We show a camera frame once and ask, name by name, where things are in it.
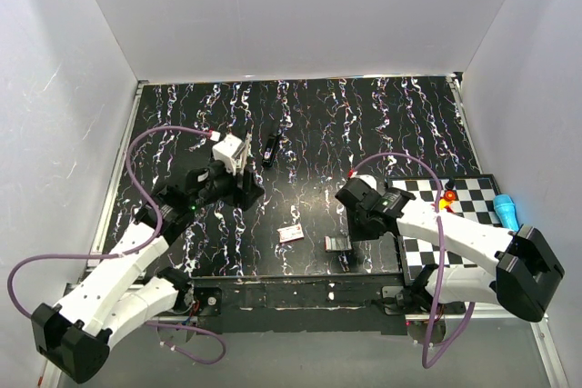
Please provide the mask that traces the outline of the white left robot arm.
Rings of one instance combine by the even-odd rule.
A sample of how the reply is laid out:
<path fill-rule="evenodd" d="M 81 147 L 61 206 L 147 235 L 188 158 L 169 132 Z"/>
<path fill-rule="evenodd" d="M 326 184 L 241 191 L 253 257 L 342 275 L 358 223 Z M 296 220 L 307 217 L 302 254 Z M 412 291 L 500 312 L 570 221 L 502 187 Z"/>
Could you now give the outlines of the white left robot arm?
<path fill-rule="evenodd" d="M 197 211 L 216 202 L 245 211 L 264 192 L 250 166 L 232 175 L 220 162 L 190 171 L 182 185 L 160 186 L 153 194 L 162 215 L 160 234 L 147 247 L 138 246 L 156 227 L 152 206 L 143 206 L 113 248 L 113 258 L 101 261 L 55 304 L 41 303 L 32 312 L 36 350 L 76 383 L 89 381 L 115 345 L 150 318 L 192 308 L 189 279 L 170 267 L 140 290 L 128 289 L 191 225 Z"/>

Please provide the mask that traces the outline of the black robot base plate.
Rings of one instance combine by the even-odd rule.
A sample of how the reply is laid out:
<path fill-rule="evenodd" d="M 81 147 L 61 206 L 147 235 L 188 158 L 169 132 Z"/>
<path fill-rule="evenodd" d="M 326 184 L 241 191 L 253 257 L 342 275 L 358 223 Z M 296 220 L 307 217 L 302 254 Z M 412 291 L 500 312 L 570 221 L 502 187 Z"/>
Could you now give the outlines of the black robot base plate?
<path fill-rule="evenodd" d="M 196 324 L 216 333 L 405 335 L 426 309 L 392 301 L 404 275 L 331 274 L 196 277 Z"/>

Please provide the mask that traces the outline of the staple box tray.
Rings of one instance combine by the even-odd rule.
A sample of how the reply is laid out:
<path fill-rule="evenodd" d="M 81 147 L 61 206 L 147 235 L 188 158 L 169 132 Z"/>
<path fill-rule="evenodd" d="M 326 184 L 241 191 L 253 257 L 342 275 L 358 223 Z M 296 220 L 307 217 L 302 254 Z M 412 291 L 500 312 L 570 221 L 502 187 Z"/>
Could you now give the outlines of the staple box tray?
<path fill-rule="evenodd" d="M 325 250 L 327 252 L 349 252 L 353 249 L 347 235 L 326 236 Z"/>

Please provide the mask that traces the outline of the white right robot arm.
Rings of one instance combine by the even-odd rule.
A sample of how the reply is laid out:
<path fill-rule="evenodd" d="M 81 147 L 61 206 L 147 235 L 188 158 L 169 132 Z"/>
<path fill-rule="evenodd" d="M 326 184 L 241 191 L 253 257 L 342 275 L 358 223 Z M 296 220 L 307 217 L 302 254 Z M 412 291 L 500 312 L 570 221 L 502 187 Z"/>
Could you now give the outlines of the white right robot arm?
<path fill-rule="evenodd" d="M 352 241 L 384 234 L 444 248 L 473 265 L 440 273 L 427 264 L 409 287 L 412 304 L 432 313 L 444 303 L 498 304 L 532 323 L 542 320 L 565 270 L 545 236 L 530 225 L 516 231 L 451 214 L 405 190 L 379 193 L 367 177 L 352 177 L 336 193 L 345 209 Z"/>

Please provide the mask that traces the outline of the white red staple box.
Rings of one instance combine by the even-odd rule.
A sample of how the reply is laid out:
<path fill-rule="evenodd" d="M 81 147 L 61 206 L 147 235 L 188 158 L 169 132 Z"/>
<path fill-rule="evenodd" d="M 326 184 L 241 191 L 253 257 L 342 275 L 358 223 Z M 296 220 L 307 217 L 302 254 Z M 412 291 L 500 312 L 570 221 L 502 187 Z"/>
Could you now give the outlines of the white red staple box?
<path fill-rule="evenodd" d="M 295 224 L 279 228 L 279 243 L 287 244 L 304 238 L 304 232 L 301 224 Z"/>

